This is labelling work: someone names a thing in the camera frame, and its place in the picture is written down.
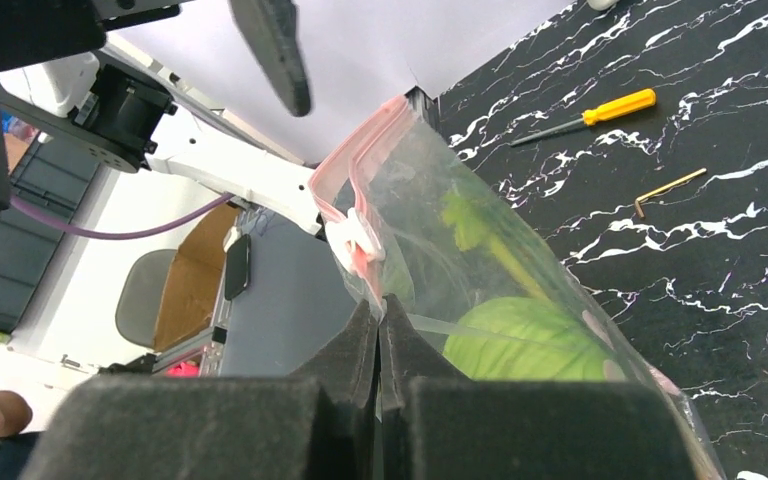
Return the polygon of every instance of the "white plastic clip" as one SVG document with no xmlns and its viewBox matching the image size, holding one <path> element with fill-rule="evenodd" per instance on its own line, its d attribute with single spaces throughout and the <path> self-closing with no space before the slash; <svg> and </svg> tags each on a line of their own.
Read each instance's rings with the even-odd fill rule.
<svg viewBox="0 0 768 480">
<path fill-rule="evenodd" d="M 357 275 L 354 259 L 363 253 L 366 262 L 384 260 L 384 246 L 366 219 L 350 208 L 346 220 L 325 224 L 325 236 L 331 251 L 340 265 L 352 275 Z"/>
</svg>

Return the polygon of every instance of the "black marble table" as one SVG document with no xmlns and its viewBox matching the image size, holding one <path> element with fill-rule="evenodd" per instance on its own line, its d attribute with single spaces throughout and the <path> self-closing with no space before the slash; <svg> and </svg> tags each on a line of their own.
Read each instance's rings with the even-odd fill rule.
<svg viewBox="0 0 768 480">
<path fill-rule="evenodd" d="M 655 109 L 507 145 L 646 87 Z M 768 477 L 768 0 L 579 1 L 440 107 L 452 148 L 694 399 L 729 477 Z"/>
</svg>

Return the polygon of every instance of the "yellow screwdriver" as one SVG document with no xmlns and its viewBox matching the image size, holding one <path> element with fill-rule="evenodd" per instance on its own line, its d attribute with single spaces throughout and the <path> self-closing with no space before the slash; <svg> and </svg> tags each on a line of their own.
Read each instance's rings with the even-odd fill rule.
<svg viewBox="0 0 768 480">
<path fill-rule="evenodd" d="M 647 88 L 646 90 L 641 90 L 612 102 L 608 102 L 604 105 L 600 105 L 593 110 L 587 110 L 584 112 L 584 114 L 581 115 L 580 120 L 573 120 L 569 123 L 558 125 L 557 127 L 535 133 L 534 135 L 529 135 L 527 137 L 514 140 L 509 145 L 516 147 L 518 145 L 522 145 L 523 143 L 528 143 L 533 140 L 546 137 L 555 132 L 581 125 L 582 123 L 590 127 L 599 122 L 604 122 L 605 120 L 612 120 L 617 117 L 622 117 L 623 115 L 628 115 L 629 113 L 634 113 L 638 110 L 643 110 L 644 108 L 649 108 L 655 105 L 655 102 L 655 90 Z"/>
</svg>

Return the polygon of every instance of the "cardboard box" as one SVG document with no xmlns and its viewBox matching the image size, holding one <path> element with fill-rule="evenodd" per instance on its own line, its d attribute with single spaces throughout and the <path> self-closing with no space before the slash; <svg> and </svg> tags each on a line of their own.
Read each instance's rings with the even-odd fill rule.
<svg viewBox="0 0 768 480">
<path fill-rule="evenodd" d="M 239 211 L 218 207 L 199 221 L 169 267 L 154 330 L 154 349 L 168 350 L 210 324 L 225 263 L 222 241 Z"/>
<path fill-rule="evenodd" d="M 30 145 L 9 133 L 4 134 L 4 145 L 7 147 L 7 172 L 12 173 Z"/>
</svg>

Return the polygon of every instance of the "table surface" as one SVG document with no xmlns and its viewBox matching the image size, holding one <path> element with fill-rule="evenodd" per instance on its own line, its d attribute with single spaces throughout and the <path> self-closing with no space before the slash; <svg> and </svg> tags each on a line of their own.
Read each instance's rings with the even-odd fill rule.
<svg viewBox="0 0 768 480">
<path fill-rule="evenodd" d="M 243 214 L 238 225 L 252 240 L 250 283 L 214 312 L 228 325 L 219 374 L 287 375 L 346 326 L 357 303 L 327 243 L 272 212 Z"/>
<path fill-rule="evenodd" d="M 657 108 L 506 144 L 646 87 Z M 768 0 L 579 1 L 440 106 L 452 148 L 694 399 L 729 477 L 768 477 Z"/>
</svg>

